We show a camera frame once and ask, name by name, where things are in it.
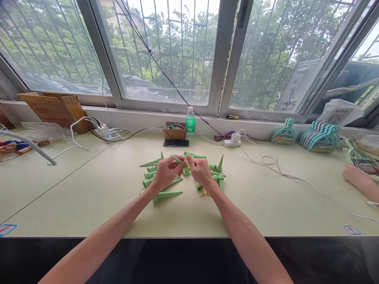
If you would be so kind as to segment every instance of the glass pane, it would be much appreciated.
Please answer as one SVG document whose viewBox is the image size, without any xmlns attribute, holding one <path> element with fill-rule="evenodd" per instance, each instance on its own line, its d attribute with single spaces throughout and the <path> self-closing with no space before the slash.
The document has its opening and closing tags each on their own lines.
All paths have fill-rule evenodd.
<svg viewBox="0 0 379 284">
<path fill-rule="evenodd" d="M 354 1 L 254 1 L 230 107 L 297 113 Z"/>
<path fill-rule="evenodd" d="M 101 0 L 127 97 L 184 103 L 123 14 L 121 0 Z M 207 105 L 220 0 L 124 2 L 143 39 L 188 103 Z"/>
<path fill-rule="evenodd" d="M 102 95 L 102 70 L 73 0 L 1 1 L 0 23 L 0 52 L 29 89 Z"/>
<path fill-rule="evenodd" d="M 321 114 L 331 99 L 359 105 L 367 117 L 379 105 L 379 20 L 333 82 L 313 113 Z"/>
</svg>

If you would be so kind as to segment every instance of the black phone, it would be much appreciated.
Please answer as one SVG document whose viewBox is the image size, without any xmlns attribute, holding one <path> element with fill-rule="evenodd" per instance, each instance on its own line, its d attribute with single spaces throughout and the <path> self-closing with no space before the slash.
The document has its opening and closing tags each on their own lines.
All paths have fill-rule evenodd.
<svg viewBox="0 0 379 284">
<path fill-rule="evenodd" d="M 172 140 L 167 139 L 163 143 L 164 147 L 188 147 L 190 142 L 188 140 Z"/>
</svg>

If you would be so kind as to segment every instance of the black floor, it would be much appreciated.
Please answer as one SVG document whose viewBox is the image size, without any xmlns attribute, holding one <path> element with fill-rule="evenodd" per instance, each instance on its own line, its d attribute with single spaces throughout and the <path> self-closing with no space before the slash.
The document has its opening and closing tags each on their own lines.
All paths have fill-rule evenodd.
<svg viewBox="0 0 379 284">
<path fill-rule="evenodd" d="M 37 283 L 81 239 L 0 239 L 0 283 Z M 379 283 L 377 238 L 273 238 L 294 283 Z M 230 239 L 124 239 L 87 282 L 256 283 Z"/>
</svg>

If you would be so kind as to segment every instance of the small cardboard box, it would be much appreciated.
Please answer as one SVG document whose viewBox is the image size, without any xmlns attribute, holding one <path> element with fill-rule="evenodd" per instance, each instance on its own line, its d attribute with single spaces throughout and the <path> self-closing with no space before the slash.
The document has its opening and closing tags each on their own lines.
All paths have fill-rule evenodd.
<svg viewBox="0 0 379 284">
<path fill-rule="evenodd" d="M 163 129 L 163 134 L 165 135 L 165 140 L 185 140 L 186 139 L 186 124 L 180 122 L 166 122 L 166 127 L 172 124 L 179 124 L 184 127 L 184 129 Z"/>
<path fill-rule="evenodd" d="M 78 119 L 86 116 L 79 103 L 77 95 L 63 93 L 43 92 L 39 93 L 19 93 L 17 94 L 43 122 L 55 122 L 62 127 L 70 127 Z M 78 133 L 89 131 L 88 123 L 82 120 L 74 125 L 73 130 Z"/>
</svg>

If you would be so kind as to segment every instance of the person's hand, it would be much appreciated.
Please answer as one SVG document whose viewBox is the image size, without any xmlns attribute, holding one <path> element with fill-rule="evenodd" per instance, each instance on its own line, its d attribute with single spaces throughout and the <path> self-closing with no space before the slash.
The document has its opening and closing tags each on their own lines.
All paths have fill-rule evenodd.
<svg viewBox="0 0 379 284">
<path fill-rule="evenodd" d="M 215 180 L 210 173 L 208 162 L 206 159 L 194 159 L 187 154 L 187 161 L 191 168 L 191 174 L 195 181 L 202 185 L 206 190 L 209 190 Z"/>
<path fill-rule="evenodd" d="M 346 165 L 346 168 L 343 171 L 343 177 L 345 180 L 358 187 L 361 191 L 364 191 L 366 187 L 370 187 L 374 184 L 374 181 L 369 174 L 350 164 Z"/>
<path fill-rule="evenodd" d="M 169 186 L 176 176 L 183 173 L 183 168 L 186 165 L 185 158 L 180 155 L 174 155 L 176 158 L 182 160 L 180 164 L 174 161 L 171 156 L 166 159 L 160 160 L 158 163 L 157 173 L 153 179 L 151 187 L 153 190 L 157 191 L 157 194 L 161 192 L 164 188 Z"/>
</svg>

